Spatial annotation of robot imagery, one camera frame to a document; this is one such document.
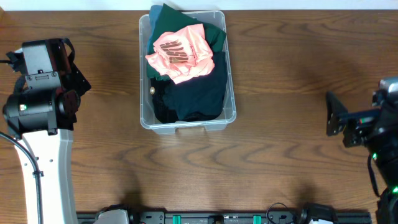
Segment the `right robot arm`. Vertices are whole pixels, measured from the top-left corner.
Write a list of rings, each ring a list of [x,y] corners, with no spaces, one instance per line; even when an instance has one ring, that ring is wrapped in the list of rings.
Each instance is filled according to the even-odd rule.
[[[368,172],[377,201],[378,223],[397,223],[397,96],[373,93],[372,110],[349,113],[331,91],[326,93],[326,134],[342,133],[345,147],[369,151]]]

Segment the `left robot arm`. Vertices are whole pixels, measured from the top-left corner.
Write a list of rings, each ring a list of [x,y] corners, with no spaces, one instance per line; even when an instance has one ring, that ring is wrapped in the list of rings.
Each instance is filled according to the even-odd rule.
[[[73,125],[91,85],[68,38],[24,42],[4,61],[21,73],[2,109],[21,162],[28,223],[77,223],[71,175]]]

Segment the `dark green cloth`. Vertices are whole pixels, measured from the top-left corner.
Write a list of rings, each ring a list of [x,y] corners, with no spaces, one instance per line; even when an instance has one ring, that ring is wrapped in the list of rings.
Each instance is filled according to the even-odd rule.
[[[166,4],[163,5],[158,21],[156,22],[154,37],[157,40],[165,32],[176,32],[186,26],[195,24],[203,24],[205,30],[205,40],[213,51],[213,55],[217,52],[222,52],[223,44],[226,39],[226,32],[213,24],[201,22],[171,8]],[[159,72],[152,68],[148,62],[146,75],[148,79],[155,78],[156,80],[163,81],[171,80],[167,75],[160,76]]]

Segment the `clear plastic storage bin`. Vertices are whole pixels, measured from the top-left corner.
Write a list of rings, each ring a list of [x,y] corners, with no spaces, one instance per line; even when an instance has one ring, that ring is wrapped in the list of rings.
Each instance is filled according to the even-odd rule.
[[[140,123],[145,129],[150,129],[156,134],[174,134],[178,128],[195,128],[203,127],[207,131],[218,131],[225,129],[227,125],[232,123],[237,116],[236,101],[234,97],[233,78],[231,71],[231,63],[229,56],[228,41],[223,44],[223,52],[226,55],[226,65],[228,71],[228,80],[226,82],[226,91],[224,94],[223,110],[221,114],[208,121],[176,121],[174,123],[161,123],[154,113],[152,97],[149,93],[151,84],[146,72],[146,60],[144,56],[147,54],[147,41],[152,33],[150,17],[148,14],[141,16],[139,19],[139,63],[140,63]]]

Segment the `pink printed shirt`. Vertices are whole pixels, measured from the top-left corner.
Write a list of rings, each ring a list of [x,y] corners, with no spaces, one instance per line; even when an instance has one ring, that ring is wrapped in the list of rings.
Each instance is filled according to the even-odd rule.
[[[165,32],[153,43],[153,49],[154,53],[146,56],[147,62],[160,76],[169,76],[176,85],[206,76],[215,67],[203,24]]]

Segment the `black knit cardigan gold buttons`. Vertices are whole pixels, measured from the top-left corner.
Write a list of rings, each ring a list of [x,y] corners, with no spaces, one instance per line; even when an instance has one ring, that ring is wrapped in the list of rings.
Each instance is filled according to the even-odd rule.
[[[170,110],[164,103],[163,96],[165,88],[172,83],[172,80],[156,80],[151,78],[151,87],[154,87],[155,92],[152,95],[152,104],[154,106],[154,114],[161,123],[174,123],[178,121],[178,116],[175,110]]]

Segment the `blue garment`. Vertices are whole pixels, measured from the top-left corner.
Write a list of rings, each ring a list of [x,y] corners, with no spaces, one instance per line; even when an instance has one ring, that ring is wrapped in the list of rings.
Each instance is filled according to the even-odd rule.
[[[158,18],[160,16],[161,10],[163,6],[162,5],[153,5],[150,8],[149,11],[149,22],[150,22],[150,37],[147,41],[147,53],[152,54],[153,51],[153,43],[155,42],[156,38],[154,37],[154,32],[155,32],[155,27],[156,27],[156,22],[158,21]]]

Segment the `dark navy garment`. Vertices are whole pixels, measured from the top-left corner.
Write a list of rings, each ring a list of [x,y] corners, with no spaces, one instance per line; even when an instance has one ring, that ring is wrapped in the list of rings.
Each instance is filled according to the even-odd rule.
[[[212,57],[215,67],[205,75],[165,87],[162,97],[166,107],[176,112],[181,121],[203,121],[217,118],[223,111],[228,71],[226,53]]]

